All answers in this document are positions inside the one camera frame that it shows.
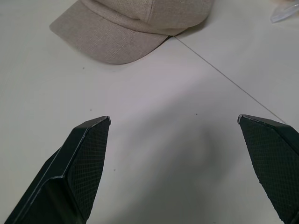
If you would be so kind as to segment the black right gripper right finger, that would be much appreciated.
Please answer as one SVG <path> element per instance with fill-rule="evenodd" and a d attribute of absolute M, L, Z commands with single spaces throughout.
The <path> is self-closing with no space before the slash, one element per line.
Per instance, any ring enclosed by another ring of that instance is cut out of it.
<path fill-rule="evenodd" d="M 238 117 L 259 182 L 285 224 L 299 222 L 299 134 L 289 125 Z"/>

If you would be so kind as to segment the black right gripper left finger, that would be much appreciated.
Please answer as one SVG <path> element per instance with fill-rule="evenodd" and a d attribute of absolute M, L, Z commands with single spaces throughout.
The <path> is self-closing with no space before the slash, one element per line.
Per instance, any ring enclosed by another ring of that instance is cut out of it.
<path fill-rule="evenodd" d="M 73 128 L 5 222 L 85 224 L 101 180 L 110 125 L 110 117 L 102 116 Z"/>

